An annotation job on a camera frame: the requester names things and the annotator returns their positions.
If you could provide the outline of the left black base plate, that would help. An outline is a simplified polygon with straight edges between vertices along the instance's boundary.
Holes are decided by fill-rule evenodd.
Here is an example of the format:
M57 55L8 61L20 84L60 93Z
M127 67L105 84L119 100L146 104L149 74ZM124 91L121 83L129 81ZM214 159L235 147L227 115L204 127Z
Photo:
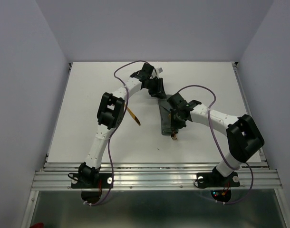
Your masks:
M100 173L93 180L87 179L78 173L69 173L72 189L109 189L113 188L111 173Z

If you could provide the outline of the aluminium mounting rail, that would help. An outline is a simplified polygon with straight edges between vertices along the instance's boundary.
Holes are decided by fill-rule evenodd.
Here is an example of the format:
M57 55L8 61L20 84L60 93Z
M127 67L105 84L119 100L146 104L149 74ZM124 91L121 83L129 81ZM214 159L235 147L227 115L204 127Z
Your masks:
M209 172L214 163L116 163L111 167L102 164L101 173L114 171L113 191L129 190L195 190L194 181L200 172ZM282 183L276 170L266 162L251 163L238 170L240 189L250 185L254 189L281 189ZM35 173L32 190L72 190L69 172L76 172L75 163L47 163Z

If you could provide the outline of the grey cloth napkin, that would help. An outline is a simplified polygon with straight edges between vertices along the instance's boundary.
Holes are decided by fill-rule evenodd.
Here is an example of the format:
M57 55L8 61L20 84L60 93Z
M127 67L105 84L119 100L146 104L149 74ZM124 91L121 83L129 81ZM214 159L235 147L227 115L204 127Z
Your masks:
M158 99L158 106L160 111L160 119L161 119L161 134L164 136L170 136L173 133L178 133L178 129L171 128L171 118L169 115L171 114L171 106L168 104L167 99L172 95L166 95L164 99Z

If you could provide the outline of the gold knife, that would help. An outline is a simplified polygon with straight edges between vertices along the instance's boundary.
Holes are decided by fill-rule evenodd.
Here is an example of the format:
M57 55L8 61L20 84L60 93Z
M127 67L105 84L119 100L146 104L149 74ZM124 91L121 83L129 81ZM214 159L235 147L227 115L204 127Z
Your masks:
M127 112L130 114L130 116L133 118L133 120L138 124L138 126L141 126L139 119L129 108L127 108Z

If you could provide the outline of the red object at corner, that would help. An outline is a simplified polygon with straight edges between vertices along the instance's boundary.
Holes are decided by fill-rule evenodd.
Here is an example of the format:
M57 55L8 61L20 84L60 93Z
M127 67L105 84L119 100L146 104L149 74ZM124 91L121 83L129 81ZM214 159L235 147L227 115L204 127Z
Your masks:
M29 228L44 228L44 223L42 223L42 222L35 223L32 226L30 226Z

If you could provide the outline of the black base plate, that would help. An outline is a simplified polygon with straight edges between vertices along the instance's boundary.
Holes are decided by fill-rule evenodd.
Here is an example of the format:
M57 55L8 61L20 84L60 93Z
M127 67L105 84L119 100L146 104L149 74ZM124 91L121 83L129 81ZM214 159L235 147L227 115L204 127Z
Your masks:
M200 189L205 188L223 188L223 187L239 187L240 180L238 173L233 172L228 177L224 177L219 173L200 172L196 174L194 186Z
M87 179L78 173L69 173L72 189L109 189L113 188L111 173L100 173L93 180Z

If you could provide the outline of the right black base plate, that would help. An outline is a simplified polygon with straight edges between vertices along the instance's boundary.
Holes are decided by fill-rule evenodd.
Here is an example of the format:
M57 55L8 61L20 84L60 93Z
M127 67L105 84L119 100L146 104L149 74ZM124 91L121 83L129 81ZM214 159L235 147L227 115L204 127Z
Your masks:
M240 180L238 173L233 172L228 177L224 177L219 173L200 172L196 174L194 186L200 189L205 188L223 188L223 187L239 187Z

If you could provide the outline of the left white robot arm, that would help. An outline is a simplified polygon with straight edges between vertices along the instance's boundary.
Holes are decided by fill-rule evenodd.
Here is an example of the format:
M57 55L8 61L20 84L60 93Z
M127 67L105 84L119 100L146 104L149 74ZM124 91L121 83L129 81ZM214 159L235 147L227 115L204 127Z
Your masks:
M112 135L124 119L130 97L144 88L151 97L166 98L163 79L159 76L163 71L160 67L156 68L142 60L142 68L134 72L126 82L116 75L124 67L138 62L137 60L117 69L114 78L119 80L122 86L112 93L105 92L102 95L97 112L97 132L89 153L78 168L78 180L88 187L98 184L103 154Z

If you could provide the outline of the gold fork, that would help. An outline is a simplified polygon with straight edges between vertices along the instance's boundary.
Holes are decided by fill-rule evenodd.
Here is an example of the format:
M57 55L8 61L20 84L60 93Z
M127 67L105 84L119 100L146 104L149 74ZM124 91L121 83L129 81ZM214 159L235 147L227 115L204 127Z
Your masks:
M178 123L175 120L173 110L171 110L171 112L169 114L169 119L170 119L171 139L173 141L177 141L178 140L178 138L177 138L177 134L178 134Z

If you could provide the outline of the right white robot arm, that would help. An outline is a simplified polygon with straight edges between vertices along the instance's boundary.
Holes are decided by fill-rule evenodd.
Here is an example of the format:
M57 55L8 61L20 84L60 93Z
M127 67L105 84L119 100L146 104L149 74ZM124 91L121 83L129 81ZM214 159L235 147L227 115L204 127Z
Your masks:
M187 102L179 93L169 97L167 103L171 107L173 135L186 127L186 121L190 121L208 126L212 134L218 131L227 138L229 152L221 154L222 161L211 172L196 174L196 187L204 189L226 184L238 187L240 183L236 171L265 143L253 118L247 114L241 117L224 114L196 100Z

